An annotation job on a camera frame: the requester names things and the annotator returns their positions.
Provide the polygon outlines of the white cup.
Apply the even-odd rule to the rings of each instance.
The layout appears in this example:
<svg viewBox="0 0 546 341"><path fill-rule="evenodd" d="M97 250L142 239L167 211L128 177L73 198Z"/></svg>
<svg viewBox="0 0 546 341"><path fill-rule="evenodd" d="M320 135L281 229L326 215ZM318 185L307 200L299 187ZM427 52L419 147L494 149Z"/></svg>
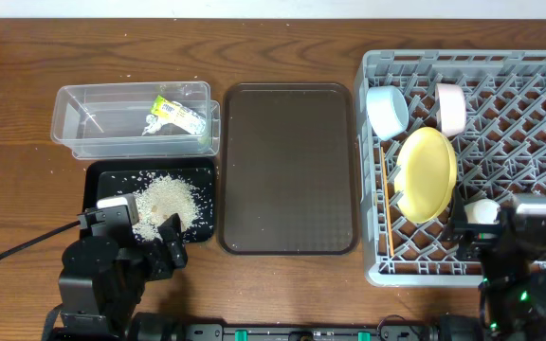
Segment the white cup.
<svg viewBox="0 0 546 341"><path fill-rule="evenodd" d="M501 206L490 199L481 199L464 206L467 221L470 224L493 224Z"/></svg>

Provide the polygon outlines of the pile of rice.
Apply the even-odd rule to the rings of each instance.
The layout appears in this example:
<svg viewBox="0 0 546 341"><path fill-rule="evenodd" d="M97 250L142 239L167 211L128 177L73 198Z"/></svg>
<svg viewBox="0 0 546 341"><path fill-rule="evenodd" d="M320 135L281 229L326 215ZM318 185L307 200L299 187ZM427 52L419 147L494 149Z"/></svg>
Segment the pile of rice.
<svg viewBox="0 0 546 341"><path fill-rule="evenodd" d="M183 239L183 233L198 217L198 209L191 196L193 190L194 186L182 180L160 176L146 189L132 192L136 197L139 213L139 222L133 226L138 239L141 241L159 239L157 229L173 214L180 217Z"/></svg>

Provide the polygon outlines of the yellow plate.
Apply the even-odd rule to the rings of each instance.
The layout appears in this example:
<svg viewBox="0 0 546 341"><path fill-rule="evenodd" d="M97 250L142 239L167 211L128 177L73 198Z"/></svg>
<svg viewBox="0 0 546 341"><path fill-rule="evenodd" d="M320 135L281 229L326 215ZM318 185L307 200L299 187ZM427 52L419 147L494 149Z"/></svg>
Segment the yellow plate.
<svg viewBox="0 0 546 341"><path fill-rule="evenodd" d="M402 193L397 206L404 217L414 224L438 217L449 204L458 176L448 138L434 128L417 129L404 141L396 167L393 185Z"/></svg>

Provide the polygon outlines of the white bowl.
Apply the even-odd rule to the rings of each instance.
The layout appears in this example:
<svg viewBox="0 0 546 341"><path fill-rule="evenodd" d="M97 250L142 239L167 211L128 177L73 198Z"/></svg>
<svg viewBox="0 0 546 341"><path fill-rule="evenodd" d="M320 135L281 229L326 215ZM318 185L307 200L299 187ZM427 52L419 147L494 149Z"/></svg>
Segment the white bowl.
<svg viewBox="0 0 546 341"><path fill-rule="evenodd" d="M461 134L466 125L465 96L462 87L437 83L435 100L439 104L436 119L441 133L446 137Z"/></svg>

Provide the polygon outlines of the green snack wrapper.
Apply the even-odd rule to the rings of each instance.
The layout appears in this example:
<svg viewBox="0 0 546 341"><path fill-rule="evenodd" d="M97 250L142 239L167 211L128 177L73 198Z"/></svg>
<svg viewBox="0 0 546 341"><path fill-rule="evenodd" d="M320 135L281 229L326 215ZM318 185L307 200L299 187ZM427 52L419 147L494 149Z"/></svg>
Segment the green snack wrapper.
<svg viewBox="0 0 546 341"><path fill-rule="evenodd" d="M206 129L204 117L180 102L170 101L161 96L155 99L145 121L147 126L143 129L143 135L154 135L169 124L182 129L189 135L200 135Z"/></svg>

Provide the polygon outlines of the light blue bowl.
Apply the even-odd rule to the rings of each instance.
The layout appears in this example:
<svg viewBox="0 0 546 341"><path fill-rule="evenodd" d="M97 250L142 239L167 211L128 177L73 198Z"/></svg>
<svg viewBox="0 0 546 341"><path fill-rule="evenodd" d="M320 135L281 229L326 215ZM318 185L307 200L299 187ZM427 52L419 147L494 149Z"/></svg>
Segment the light blue bowl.
<svg viewBox="0 0 546 341"><path fill-rule="evenodd" d="M390 140L405 132L408 127L408 105L402 92L395 86L370 88L366 96L366 112L380 140Z"/></svg>

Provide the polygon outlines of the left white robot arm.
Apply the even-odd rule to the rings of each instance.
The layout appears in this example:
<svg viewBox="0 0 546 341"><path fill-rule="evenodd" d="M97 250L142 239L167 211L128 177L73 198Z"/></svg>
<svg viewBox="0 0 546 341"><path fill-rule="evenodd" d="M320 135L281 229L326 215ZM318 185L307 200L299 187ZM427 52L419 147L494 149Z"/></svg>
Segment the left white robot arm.
<svg viewBox="0 0 546 341"><path fill-rule="evenodd" d="M84 236L63 253L62 303L48 313L44 340L184 340L170 317L136 313L148 281L168 279L187 265L181 220L174 214L159 239L126 247L112 235Z"/></svg>

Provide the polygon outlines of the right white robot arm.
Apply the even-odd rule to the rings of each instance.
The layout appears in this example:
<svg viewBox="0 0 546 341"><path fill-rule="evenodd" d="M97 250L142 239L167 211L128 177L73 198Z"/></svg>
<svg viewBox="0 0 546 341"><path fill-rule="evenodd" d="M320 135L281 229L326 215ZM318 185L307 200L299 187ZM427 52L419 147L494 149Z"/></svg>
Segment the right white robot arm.
<svg viewBox="0 0 546 341"><path fill-rule="evenodd" d="M482 268L478 317L442 317L442 340L546 340L546 270L531 270L546 254L545 196L516 194L492 224L471 224L455 189L441 239Z"/></svg>

